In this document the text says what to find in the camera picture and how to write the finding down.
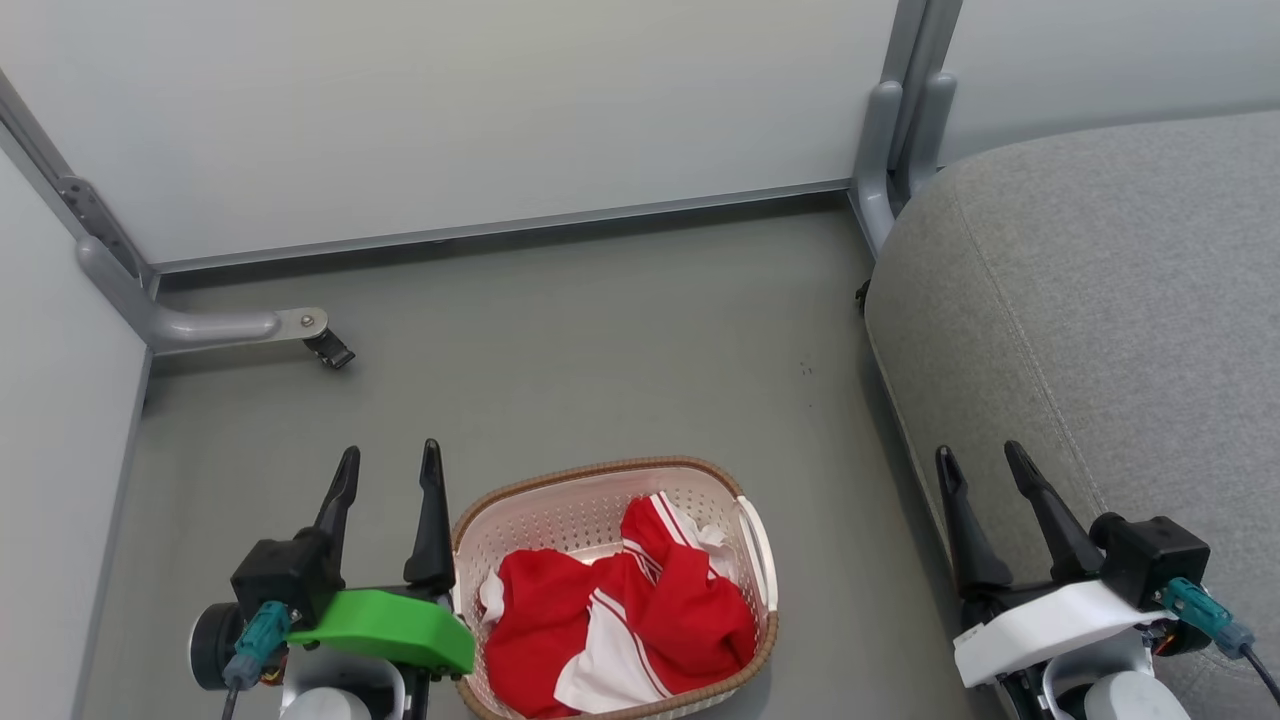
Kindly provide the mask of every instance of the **white wall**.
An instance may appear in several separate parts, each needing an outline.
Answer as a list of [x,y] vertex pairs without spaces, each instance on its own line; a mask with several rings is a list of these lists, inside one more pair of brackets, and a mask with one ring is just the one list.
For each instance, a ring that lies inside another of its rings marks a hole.
[[152,263],[847,179],[896,0],[9,0]]
[[70,234],[12,146],[0,127],[0,697],[5,717],[63,720],[146,348],[79,273]]
[[1275,0],[964,0],[940,161],[1125,122],[1280,108]]

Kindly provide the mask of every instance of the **gray fabric upholstery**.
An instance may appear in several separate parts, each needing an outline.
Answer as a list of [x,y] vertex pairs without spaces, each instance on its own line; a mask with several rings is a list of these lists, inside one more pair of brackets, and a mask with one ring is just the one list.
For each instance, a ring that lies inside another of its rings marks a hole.
[[[1089,131],[940,173],[867,304],[934,521],[950,445],[1019,580],[1048,575],[1001,446],[1088,524],[1169,515],[1280,669],[1280,113]],[[1157,661],[1192,717],[1270,717],[1243,662]]]

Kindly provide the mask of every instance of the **caster wheel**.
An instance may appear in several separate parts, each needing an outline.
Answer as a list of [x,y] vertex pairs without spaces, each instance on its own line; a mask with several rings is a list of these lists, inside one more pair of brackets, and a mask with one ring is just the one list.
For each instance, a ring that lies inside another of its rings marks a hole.
[[351,351],[338,336],[333,334],[333,331],[325,329],[323,333],[308,337],[302,341],[311,352],[316,354],[316,357],[321,363],[333,368],[334,370],[340,369],[347,363],[356,359],[356,354]]

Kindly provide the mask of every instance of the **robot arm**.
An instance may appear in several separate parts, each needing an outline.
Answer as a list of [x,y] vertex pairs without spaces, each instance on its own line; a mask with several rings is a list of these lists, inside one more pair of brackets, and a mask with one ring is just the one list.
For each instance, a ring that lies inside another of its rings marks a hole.
[[422,720],[430,683],[461,679],[475,637],[453,615],[453,548],[440,446],[426,441],[422,506],[404,585],[347,589],[342,546],[356,498],[360,450],[342,456],[316,521],[291,541],[259,541],[232,575],[237,602],[196,621],[196,682],[236,697],[261,682],[284,685],[291,720]]
[[1153,653],[1216,643],[1228,657],[1252,655],[1253,635],[1198,585],[1208,546],[1162,516],[1129,523],[1108,512],[1087,534],[1019,443],[1007,442],[1005,456],[1048,544],[1048,582],[1012,584],[955,454],[942,446],[936,455],[966,628],[955,639],[965,687],[998,684],[1021,720],[1185,719],[1155,678]]

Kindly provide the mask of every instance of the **black cable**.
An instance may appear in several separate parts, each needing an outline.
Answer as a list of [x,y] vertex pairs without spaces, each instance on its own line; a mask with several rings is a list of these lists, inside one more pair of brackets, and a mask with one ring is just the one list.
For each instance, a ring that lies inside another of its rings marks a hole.
[[1242,644],[1240,653],[1244,655],[1244,659],[1249,661],[1249,665],[1253,665],[1253,669],[1258,671],[1258,676],[1262,678],[1262,684],[1271,691],[1271,697],[1276,698],[1276,705],[1280,705],[1280,685],[1276,685],[1276,679],[1271,676],[1271,673],[1267,673],[1262,661],[1253,653],[1253,648],[1247,644]]
[[223,703],[223,720],[232,720],[232,715],[236,715],[236,698],[239,697],[239,684],[232,683],[230,689],[227,691],[227,702]]

